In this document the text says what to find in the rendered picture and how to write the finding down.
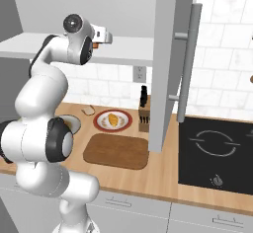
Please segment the grey cabinet door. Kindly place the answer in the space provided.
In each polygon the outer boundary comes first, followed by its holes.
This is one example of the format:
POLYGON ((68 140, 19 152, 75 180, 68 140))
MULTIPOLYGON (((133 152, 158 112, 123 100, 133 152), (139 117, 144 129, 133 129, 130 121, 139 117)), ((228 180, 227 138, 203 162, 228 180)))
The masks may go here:
POLYGON ((156 0, 148 150, 160 153, 178 94, 192 4, 196 0, 156 0))

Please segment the golden croissant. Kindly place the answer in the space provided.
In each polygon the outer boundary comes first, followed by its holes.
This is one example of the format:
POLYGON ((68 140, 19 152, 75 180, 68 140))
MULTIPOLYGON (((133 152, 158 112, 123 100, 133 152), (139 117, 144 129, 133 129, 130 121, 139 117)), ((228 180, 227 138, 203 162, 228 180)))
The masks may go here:
POLYGON ((110 123, 111 126, 117 126, 118 125, 119 118, 116 115, 109 114, 108 118, 109 118, 109 123, 110 123))

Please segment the grey tall cabinet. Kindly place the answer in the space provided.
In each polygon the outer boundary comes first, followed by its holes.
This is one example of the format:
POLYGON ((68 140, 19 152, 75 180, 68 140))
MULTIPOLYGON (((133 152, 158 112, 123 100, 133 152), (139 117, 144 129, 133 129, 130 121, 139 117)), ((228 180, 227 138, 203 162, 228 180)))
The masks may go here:
MULTIPOLYGON (((15 0, 0 0, 0 42, 23 32, 15 0)), ((0 57, 0 122, 18 119, 15 100, 29 79, 29 59, 0 57)))

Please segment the brown wooden cutting board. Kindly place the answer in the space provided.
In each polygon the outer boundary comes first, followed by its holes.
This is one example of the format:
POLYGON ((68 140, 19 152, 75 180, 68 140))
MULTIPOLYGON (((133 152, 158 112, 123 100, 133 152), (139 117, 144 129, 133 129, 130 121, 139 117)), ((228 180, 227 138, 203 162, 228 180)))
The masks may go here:
POLYGON ((93 135, 83 152, 87 163, 130 170, 143 169, 148 157, 146 139, 105 133, 93 135))

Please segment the wooden knife block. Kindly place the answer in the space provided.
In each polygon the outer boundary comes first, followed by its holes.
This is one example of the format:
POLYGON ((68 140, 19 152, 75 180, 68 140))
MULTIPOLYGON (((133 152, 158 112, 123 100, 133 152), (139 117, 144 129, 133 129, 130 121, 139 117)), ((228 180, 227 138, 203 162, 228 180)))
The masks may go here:
POLYGON ((147 87, 142 85, 138 107, 139 123, 138 128, 140 132, 149 131, 150 123, 150 96, 147 94, 147 87))

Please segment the red rimmed plate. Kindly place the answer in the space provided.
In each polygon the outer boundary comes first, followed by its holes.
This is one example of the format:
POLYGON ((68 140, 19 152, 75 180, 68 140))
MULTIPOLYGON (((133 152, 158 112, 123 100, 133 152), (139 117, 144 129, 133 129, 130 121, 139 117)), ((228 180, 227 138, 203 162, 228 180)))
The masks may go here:
POLYGON ((129 113, 121 110, 106 110, 98 113, 93 120, 94 126, 105 132, 119 132, 129 128, 132 124, 132 117, 129 113), (117 126, 109 123, 109 114, 114 114, 119 118, 117 126))

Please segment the white plate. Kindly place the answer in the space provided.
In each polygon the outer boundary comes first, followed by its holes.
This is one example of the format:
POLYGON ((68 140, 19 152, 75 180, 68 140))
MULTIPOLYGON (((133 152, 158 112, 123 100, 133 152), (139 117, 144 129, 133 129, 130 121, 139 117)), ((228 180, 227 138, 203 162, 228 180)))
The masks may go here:
POLYGON ((79 129, 81 128, 81 121, 78 117, 73 115, 61 115, 60 116, 63 121, 68 120, 71 121, 73 127, 70 129, 73 134, 77 133, 79 129))

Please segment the black hob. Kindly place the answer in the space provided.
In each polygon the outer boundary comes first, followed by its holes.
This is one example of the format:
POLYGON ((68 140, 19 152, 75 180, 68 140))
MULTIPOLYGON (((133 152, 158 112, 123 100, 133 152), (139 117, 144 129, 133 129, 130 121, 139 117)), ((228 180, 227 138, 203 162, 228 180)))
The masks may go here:
POLYGON ((179 184, 253 195, 253 123, 187 116, 179 124, 178 166, 179 184))

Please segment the grey drawer front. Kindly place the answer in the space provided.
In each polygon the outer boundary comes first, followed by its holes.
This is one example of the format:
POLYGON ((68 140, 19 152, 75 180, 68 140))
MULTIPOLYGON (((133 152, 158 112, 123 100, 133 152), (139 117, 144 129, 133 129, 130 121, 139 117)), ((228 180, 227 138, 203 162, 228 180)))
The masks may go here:
POLYGON ((87 209, 101 233, 166 233, 170 206, 167 201, 100 191, 87 209), (105 203, 112 197, 130 202, 131 207, 105 203))
POLYGON ((23 191, 13 175, 0 174, 0 198, 19 233, 52 233, 60 223, 59 200, 23 191))
POLYGON ((253 233, 253 216, 180 203, 171 205, 168 233, 253 233), (213 223, 214 217, 243 222, 244 228, 213 223))

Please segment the grey hob knob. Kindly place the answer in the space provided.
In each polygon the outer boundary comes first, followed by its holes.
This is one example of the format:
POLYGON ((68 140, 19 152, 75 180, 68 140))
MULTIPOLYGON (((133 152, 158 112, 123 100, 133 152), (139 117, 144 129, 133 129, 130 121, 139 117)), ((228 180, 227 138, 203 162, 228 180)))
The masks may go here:
POLYGON ((213 179, 212 182, 215 186, 220 187, 223 184, 223 181, 219 175, 216 175, 213 179))

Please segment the grey wall cabinet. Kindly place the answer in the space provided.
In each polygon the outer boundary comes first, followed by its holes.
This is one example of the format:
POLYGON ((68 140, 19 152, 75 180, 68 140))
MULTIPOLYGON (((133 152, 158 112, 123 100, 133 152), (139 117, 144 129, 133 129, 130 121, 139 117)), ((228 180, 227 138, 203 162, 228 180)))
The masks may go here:
POLYGON ((15 0, 23 31, 0 43, 4 57, 32 58, 50 34, 63 33, 63 19, 79 14, 113 35, 95 49, 93 63, 150 66, 155 0, 15 0))

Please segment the grey wall outlet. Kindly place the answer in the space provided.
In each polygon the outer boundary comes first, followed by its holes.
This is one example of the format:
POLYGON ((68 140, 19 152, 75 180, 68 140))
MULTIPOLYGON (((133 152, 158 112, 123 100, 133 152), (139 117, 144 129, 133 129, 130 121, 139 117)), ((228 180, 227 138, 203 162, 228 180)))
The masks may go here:
POLYGON ((146 68, 144 66, 134 66, 133 67, 133 81, 135 83, 145 83, 146 82, 146 68))

